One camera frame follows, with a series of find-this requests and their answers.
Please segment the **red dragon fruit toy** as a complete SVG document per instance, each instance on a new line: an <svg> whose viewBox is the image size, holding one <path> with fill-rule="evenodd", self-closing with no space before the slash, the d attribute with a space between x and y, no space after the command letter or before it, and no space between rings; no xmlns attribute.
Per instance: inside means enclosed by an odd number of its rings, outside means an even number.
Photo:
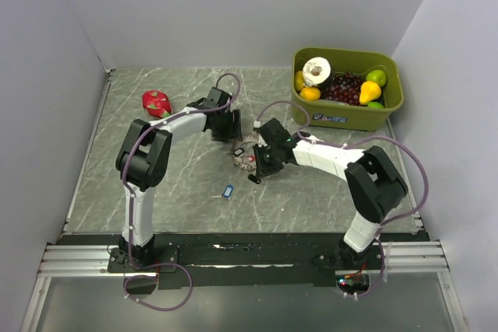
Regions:
<svg viewBox="0 0 498 332"><path fill-rule="evenodd" d="M158 119L169 117L173 113L168 96L157 90L142 94L142 107L151 117Z"/></svg>

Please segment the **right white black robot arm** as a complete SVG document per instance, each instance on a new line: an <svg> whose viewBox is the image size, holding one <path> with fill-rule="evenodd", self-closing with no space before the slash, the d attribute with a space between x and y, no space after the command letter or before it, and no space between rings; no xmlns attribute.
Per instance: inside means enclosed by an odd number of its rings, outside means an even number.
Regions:
<svg viewBox="0 0 498 332"><path fill-rule="evenodd" d="M378 146L342 149L326 145L313 135L291 135L275 118L254 122L258 143L253 147L256 171L250 179L278 173L284 165L321 170L348 184L356 213L338 244L343 266L358 268L367 259L377 231L388 213L408 193L406 182L387 153Z"/></svg>

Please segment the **black key fob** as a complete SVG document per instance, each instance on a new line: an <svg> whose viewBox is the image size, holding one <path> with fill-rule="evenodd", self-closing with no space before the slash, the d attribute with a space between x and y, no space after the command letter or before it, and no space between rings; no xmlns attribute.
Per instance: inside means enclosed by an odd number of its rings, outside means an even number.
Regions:
<svg viewBox="0 0 498 332"><path fill-rule="evenodd" d="M253 182L253 183L256 183L256 184L260 184L261 183L261 179L256 177L254 174L250 174L248 176L248 179Z"/></svg>

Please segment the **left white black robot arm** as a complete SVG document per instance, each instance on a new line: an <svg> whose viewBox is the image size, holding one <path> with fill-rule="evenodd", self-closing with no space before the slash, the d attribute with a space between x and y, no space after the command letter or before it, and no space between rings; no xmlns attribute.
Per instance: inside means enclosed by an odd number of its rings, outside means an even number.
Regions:
<svg viewBox="0 0 498 332"><path fill-rule="evenodd" d="M153 204L156 187L167 172L172 146L205 131L210 131L216 142L240 138L240 111L230 109L237 96L212 87L207 97L189 103L166 119L131 123L116 168L126 198L119 248L136 271L149 269L155 261Z"/></svg>

